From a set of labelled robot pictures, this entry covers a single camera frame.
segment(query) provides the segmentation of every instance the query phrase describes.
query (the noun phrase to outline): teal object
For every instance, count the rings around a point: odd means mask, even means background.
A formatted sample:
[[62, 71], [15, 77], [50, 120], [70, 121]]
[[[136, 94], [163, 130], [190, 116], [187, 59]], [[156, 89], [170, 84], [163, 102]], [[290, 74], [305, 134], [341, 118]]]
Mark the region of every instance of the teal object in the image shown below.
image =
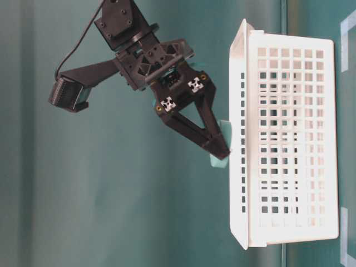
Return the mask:
[[[246, 17], [280, 33], [280, 0], [136, 3], [160, 24], [160, 40], [186, 38], [194, 60], [206, 62], [215, 115], [228, 120], [238, 26]], [[228, 170], [162, 124], [150, 90], [134, 92], [118, 75], [93, 89], [83, 113], [47, 103], [55, 67], [97, 5], [2, 2], [0, 266], [279, 266], [279, 245], [244, 251], [234, 239]], [[113, 57], [92, 27], [63, 70]]]
[[[233, 135], [232, 125], [229, 121], [218, 121], [220, 130], [225, 138], [226, 144], [228, 147], [231, 147], [231, 140]], [[210, 164], [214, 168], [224, 169], [227, 167], [229, 163], [229, 157], [224, 158], [223, 160], [219, 160], [217, 157], [210, 154]]]

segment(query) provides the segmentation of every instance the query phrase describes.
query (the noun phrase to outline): teal wall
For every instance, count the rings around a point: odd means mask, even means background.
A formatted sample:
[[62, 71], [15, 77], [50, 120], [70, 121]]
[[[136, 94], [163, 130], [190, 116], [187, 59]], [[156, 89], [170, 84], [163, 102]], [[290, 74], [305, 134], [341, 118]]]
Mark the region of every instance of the teal wall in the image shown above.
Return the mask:
[[[349, 32], [349, 70], [341, 73], [340, 23], [356, 10], [355, 0], [289, 0], [288, 34], [335, 42], [339, 203], [348, 209], [348, 254], [356, 258], [356, 27]], [[287, 246], [288, 267], [339, 267], [340, 240]]]
[[[280, 246], [245, 252], [233, 238], [228, 171], [161, 123], [150, 90], [115, 76], [78, 115], [47, 103], [97, 4], [2, 3], [0, 266], [279, 266]], [[243, 18], [279, 33], [280, 0], [137, 4], [162, 41], [188, 40], [218, 87], [216, 117], [228, 119], [229, 46]], [[93, 27], [65, 68], [112, 57]]]

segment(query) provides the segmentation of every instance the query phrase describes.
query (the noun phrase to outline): robotic arm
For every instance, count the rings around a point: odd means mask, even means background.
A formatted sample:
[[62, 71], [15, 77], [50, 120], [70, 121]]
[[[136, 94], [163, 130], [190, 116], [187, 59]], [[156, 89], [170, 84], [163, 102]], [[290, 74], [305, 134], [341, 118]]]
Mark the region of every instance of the robotic arm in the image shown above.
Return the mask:
[[[155, 112], [164, 124], [219, 159], [230, 153], [211, 110], [216, 88], [209, 75], [195, 71], [186, 62], [194, 56], [184, 39], [161, 43], [154, 32], [158, 25], [149, 25], [134, 0], [102, 0], [96, 13], [102, 17], [95, 25], [115, 52], [110, 61], [59, 72], [49, 102], [70, 112], [88, 108], [91, 89], [120, 73], [133, 90], [150, 86], [156, 97]], [[194, 103], [205, 125], [200, 128], [179, 112]]]

